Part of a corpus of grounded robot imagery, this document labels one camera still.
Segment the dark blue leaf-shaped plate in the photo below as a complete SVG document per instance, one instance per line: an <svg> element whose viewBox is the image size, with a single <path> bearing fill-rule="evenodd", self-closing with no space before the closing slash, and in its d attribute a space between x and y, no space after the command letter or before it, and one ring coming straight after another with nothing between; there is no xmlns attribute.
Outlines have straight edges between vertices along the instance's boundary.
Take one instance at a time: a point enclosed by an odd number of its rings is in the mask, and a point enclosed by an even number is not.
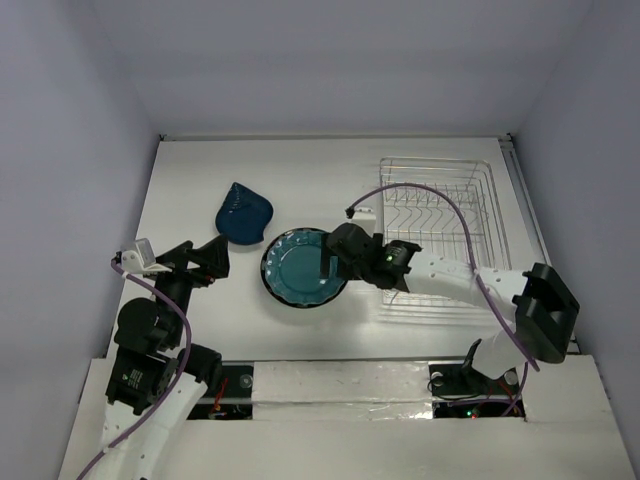
<svg viewBox="0 0 640 480"><path fill-rule="evenodd" d="M250 246L264 240L273 215L274 208L268 199L234 182L216 214L214 225L230 243Z"/></svg>

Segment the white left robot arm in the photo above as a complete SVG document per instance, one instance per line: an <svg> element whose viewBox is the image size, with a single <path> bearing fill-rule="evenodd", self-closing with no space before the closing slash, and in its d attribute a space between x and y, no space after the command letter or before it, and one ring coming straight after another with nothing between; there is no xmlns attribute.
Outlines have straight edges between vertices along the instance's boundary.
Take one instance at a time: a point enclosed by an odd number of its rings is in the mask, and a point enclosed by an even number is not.
<svg viewBox="0 0 640 480"><path fill-rule="evenodd" d="M155 479L193 407L221 383L222 356L194 343L186 312L193 290L228 277L228 240L185 241L155 255L138 239L116 253L113 267L148 294L117 316L101 457L89 476Z"/></svg>

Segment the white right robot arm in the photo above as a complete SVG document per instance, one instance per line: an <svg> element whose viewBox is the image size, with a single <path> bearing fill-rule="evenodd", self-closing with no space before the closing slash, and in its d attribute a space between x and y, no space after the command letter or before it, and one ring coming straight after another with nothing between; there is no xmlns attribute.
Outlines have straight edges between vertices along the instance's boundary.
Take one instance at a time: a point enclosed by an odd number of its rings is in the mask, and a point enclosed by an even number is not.
<svg viewBox="0 0 640 480"><path fill-rule="evenodd" d="M493 313L499 332L474 341L451 377L470 391L484 394L513 368L561 364L567 356L580 305L550 265L536 263L525 271L480 267L428 254L414 243L385 243L355 223L323 234L321 245L321 276L335 261L345 281L444 297Z"/></svg>

